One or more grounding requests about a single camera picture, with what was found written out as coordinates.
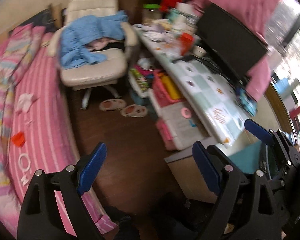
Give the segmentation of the left beige slipper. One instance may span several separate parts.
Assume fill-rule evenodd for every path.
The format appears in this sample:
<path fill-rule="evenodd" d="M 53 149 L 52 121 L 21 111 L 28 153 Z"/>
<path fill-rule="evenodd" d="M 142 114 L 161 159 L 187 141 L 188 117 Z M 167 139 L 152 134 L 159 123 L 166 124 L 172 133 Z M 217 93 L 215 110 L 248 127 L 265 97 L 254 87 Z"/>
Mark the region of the left beige slipper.
<path fill-rule="evenodd" d="M 108 99 L 100 103 L 101 111 L 117 111 L 125 108 L 127 103 L 122 99 Z"/>

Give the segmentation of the pink plastic basket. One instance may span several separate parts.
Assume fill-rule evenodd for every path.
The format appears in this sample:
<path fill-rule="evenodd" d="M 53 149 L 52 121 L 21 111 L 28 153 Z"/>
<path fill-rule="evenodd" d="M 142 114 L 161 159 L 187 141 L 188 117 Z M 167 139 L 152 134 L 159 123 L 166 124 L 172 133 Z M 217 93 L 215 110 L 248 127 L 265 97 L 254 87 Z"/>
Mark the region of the pink plastic basket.
<path fill-rule="evenodd" d="M 165 71 L 156 70 L 154 72 L 152 89 L 160 107 L 165 107 L 185 100 L 178 87 Z"/>

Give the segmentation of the green lid jar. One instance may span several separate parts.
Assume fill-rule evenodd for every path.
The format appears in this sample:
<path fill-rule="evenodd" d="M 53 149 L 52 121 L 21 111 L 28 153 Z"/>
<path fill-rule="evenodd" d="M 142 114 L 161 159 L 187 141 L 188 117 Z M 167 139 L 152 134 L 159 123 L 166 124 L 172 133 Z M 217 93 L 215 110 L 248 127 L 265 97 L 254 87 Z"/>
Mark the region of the green lid jar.
<path fill-rule="evenodd" d="M 161 6 L 159 4 L 144 4 L 142 10 L 143 25 L 151 25 L 154 20 L 161 18 Z"/>

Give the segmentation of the right beige slipper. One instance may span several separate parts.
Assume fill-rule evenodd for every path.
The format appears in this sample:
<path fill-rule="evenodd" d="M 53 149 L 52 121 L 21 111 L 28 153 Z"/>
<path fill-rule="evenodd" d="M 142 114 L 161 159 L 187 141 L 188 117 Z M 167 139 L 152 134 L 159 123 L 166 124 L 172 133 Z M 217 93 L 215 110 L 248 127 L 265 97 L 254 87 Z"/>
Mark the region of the right beige slipper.
<path fill-rule="evenodd" d="M 131 118 L 143 118 L 148 114 L 148 109 L 142 105 L 129 105 L 121 110 L 121 115 Z"/>

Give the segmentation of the red wrapper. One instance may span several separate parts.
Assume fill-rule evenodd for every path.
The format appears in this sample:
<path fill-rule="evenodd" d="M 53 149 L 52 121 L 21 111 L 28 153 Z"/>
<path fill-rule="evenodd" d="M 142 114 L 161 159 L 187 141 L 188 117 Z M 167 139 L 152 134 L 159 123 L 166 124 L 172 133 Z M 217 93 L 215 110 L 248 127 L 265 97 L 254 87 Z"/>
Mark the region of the red wrapper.
<path fill-rule="evenodd" d="M 13 135 L 11 141 L 13 145 L 17 147 L 23 147 L 26 142 L 24 132 L 18 132 L 15 135 Z"/>

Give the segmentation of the pink striped bed sheet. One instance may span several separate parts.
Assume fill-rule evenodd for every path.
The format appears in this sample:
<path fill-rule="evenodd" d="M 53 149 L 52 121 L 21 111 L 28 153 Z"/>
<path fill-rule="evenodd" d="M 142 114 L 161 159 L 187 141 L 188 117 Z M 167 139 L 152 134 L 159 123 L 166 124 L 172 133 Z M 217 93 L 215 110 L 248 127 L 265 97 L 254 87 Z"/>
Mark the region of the pink striped bed sheet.
<path fill-rule="evenodd" d="M 13 116 L 12 134 L 24 132 L 26 140 L 23 147 L 10 144 L 8 152 L 8 168 L 19 201 L 23 201 L 37 169 L 58 172 L 79 159 L 56 59 L 47 54 L 51 38 L 52 33 L 44 34 L 38 52 L 15 88 L 16 98 L 23 93 L 38 98 L 28 113 Z M 27 153 L 31 159 L 27 172 L 18 166 L 21 153 Z"/>

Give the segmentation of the beige slipper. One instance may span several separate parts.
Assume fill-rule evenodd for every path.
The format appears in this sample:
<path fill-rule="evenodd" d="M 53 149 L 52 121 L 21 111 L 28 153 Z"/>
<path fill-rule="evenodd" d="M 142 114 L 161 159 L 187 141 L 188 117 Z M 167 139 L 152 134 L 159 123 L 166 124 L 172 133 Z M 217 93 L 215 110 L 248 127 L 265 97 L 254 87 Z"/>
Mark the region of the beige slipper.
<path fill-rule="evenodd" d="M 143 118 L 148 114 L 148 109 L 142 105 L 129 105 L 121 110 L 121 115 L 131 118 Z"/>
<path fill-rule="evenodd" d="M 108 99 L 100 103 L 101 111 L 117 111 L 125 108 L 127 103 L 122 99 Z"/>

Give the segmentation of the blue garment on chair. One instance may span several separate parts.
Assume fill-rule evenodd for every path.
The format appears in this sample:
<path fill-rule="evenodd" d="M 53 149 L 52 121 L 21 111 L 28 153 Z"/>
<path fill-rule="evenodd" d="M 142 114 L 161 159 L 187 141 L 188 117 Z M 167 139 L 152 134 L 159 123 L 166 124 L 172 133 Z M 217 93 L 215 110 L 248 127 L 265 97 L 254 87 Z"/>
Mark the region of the blue garment on chair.
<path fill-rule="evenodd" d="M 87 15 L 71 22 L 61 33 L 61 66 L 71 69 L 106 61 L 106 55 L 91 52 L 87 45 L 101 38 L 124 40 L 125 34 L 121 23 L 127 21 L 126 13 L 119 11 L 115 15 L 104 17 Z"/>

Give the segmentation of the white plastic storage box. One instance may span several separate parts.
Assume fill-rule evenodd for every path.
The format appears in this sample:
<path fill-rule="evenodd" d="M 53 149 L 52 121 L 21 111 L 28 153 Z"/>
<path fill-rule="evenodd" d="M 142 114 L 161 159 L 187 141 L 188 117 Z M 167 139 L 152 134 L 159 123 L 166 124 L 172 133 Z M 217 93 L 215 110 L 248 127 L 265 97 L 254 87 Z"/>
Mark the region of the white plastic storage box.
<path fill-rule="evenodd" d="M 210 136 L 188 102 L 181 101 L 161 107 L 154 90 L 150 89 L 148 94 L 158 116 L 155 125 L 166 150 L 182 151 L 196 141 Z"/>

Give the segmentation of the blue patterned pencil pouch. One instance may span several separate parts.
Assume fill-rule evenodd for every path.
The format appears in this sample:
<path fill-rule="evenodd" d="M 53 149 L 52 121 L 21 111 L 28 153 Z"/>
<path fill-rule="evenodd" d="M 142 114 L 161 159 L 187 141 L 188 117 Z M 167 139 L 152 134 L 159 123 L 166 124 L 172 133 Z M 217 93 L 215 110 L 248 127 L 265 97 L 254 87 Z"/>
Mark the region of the blue patterned pencil pouch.
<path fill-rule="evenodd" d="M 257 102 L 252 99 L 244 90 L 238 86 L 235 89 L 236 99 L 239 106 L 241 106 L 250 116 L 255 116 L 257 113 Z"/>

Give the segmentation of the white paper cup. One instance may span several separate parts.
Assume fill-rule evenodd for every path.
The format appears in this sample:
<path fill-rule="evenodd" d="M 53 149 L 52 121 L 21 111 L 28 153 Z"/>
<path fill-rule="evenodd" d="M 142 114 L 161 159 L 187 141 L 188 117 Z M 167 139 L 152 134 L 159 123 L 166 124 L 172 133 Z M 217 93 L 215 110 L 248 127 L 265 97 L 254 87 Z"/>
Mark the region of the white paper cup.
<path fill-rule="evenodd" d="M 193 56 L 201 58 L 206 55 L 206 50 L 203 49 L 200 46 L 194 46 L 193 51 L 192 51 Z"/>

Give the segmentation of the white tape roll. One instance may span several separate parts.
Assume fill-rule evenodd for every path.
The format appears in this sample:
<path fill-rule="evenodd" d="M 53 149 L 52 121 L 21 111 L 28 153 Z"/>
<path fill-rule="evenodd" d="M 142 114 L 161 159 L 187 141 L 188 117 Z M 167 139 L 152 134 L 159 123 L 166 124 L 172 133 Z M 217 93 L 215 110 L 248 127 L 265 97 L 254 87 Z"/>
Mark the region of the white tape roll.
<path fill-rule="evenodd" d="M 27 153 L 21 153 L 18 158 L 18 166 L 22 172 L 27 172 L 31 168 L 31 159 Z"/>

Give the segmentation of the pink striped cartoon quilt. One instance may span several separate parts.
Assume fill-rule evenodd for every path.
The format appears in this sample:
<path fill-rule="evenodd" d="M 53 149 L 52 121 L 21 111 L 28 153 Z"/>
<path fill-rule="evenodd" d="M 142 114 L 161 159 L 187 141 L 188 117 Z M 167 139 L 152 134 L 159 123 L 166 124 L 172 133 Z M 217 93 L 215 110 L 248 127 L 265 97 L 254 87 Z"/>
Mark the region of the pink striped cartoon quilt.
<path fill-rule="evenodd" d="M 19 26 L 0 44 L 0 221 L 12 236 L 17 235 L 21 208 L 7 167 L 15 87 L 38 52 L 44 33 L 44 26 Z"/>

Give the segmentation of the black computer monitor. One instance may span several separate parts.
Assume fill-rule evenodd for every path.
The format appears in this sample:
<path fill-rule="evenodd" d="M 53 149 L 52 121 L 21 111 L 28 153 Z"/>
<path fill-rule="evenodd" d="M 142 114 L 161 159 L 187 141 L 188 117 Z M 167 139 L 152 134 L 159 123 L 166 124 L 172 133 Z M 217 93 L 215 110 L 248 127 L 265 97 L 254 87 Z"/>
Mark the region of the black computer monitor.
<path fill-rule="evenodd" d="M 268 52 L 265 42 L 214 3 L 204 9 L 196 28 L 203 48 L 234 83 L 241 80 Z"/>

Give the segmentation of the desk with checkered cover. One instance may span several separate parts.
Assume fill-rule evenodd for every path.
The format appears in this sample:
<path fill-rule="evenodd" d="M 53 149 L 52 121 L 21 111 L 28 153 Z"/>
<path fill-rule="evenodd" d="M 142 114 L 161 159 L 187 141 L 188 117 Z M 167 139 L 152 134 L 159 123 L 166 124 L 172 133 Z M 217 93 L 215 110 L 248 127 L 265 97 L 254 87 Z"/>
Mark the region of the desk with checkered cover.
<path fill-rule="evenodd" d="M 244 131 L 244 122 L 249 116 L 237 104 L 235 92 L 228 81 L 210 72 L 197 60 L 173 63 L 162 51 L 162 42 L 149 40 L 140 24 L 133 28 L 140 41 L 173 79 L 208 133 L 224 147 L 232 147 Z"/>

